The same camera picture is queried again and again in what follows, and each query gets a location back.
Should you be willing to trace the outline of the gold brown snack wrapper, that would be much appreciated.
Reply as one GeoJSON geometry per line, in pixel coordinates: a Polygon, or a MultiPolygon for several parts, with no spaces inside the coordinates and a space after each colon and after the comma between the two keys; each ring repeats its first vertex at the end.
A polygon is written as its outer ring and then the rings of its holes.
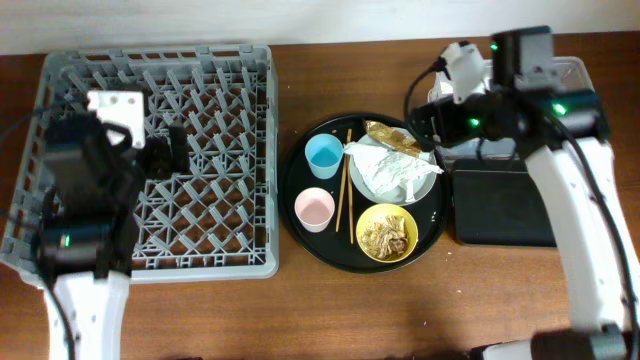
{"type": "Polygon", "coordinates": [[[422,154],[422,150],[417,141],[399,130],[373,120],[365,120],[364,127],[366,133],[371,138],[390,147],[394,151],[415,158],[419,158],[422,154]]]}

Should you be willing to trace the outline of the yellow bowl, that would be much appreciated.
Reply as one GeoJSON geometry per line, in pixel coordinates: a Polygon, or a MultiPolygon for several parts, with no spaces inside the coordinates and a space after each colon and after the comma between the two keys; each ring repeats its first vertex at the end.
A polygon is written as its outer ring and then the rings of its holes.
{"type": "Polygon", "coordinates": [[[374,261],[377,261],[377,262],[380,262],[380,263],[384,263],[384,264],[399,263],[399,262],[407,259],[413,253],[413,251],[416,249],[417,243],[418,243],[418,240],[419,240],[418,226],[417,226],[416,221],[411,216],[411,214],[407,210],[405,210],[404,208],[402,208],[400,206],[397,206],[397,205],[393,205],[393,204],[376,204],[374,206],[371,206],[367,210],[365,210],[362,213],[362,215],[360,216],[360,218],[358,219],[358,222],[356,224],[356,240],[357,240],[357,243],[358,243],[360,249],[364,252],[364,254],[366,256],[368,256],[369,258],[373,259],[374,261]],[[376,220],[379,217],[385,217],[385,216],[388,216],[388,215],[402,216],[405,219],[405,227],[406,227],[407,237],[408,237],[408,240],[409,240],[409,246],[408,246],[408,249],[407,249],[406,253],[404,255],[402,255],[401,257],[395,259],[395,260],[391,260],[391,261],[377,260],[377,259],[373,258],[372,256],[368,255],[363,250],[360,241],[361,241],[361,237],[362,237],[362,234],[364,233],[365,228],[372,221],[376,220]]]}

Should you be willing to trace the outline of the peanut shell food scraps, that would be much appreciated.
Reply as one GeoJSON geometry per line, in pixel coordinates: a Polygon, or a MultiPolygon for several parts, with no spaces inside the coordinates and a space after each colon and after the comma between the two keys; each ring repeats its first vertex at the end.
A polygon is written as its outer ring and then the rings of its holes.
{"type": "Polygon", "coordinates": [[[377,260],[401,257],[409,246],[405,219],[397,215],[377,218],[365,228],[360,243],[363,250],[377,260]]]}

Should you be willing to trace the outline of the pink plastic cup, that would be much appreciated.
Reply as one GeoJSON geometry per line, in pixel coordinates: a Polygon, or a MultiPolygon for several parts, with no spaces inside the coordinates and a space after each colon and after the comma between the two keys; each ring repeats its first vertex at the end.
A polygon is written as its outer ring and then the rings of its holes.
{"type": "Polygon", "coordinates": [[[335,213],[332,195],[319,187],[303,190],[295,199],[294,212],[302,226],[311,233],[324,231],[335,213]]]}

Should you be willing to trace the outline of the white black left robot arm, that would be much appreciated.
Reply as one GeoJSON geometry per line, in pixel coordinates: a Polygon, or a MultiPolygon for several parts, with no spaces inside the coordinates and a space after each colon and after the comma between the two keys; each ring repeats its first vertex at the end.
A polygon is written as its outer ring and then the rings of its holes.
{"type": "Polygon", "coordinates": [[[187,135],[176,125],[141,149],[123,125],[93,112],[44,134],[54,185],[32,240],[42,282],[52,359],[117,359],[139,230],[136,203],[147,180],[188,168],[187,135]]]}

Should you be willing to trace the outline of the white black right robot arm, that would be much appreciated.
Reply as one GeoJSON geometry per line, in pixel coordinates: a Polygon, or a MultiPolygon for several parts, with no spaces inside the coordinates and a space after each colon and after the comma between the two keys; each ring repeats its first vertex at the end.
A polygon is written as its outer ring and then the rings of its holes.
{"type": "Polygon", "coordinates": [[[614,180],[610,126],[591,89],[569,90],[549,27],[496,33],[491,59],[466,41],[431,64],[448,97],[405,108],[424,150],[509,138],[544,202],[566,276],[571,326],[474,348],[474,359],[635,359],[639,261],[614,180]]]}

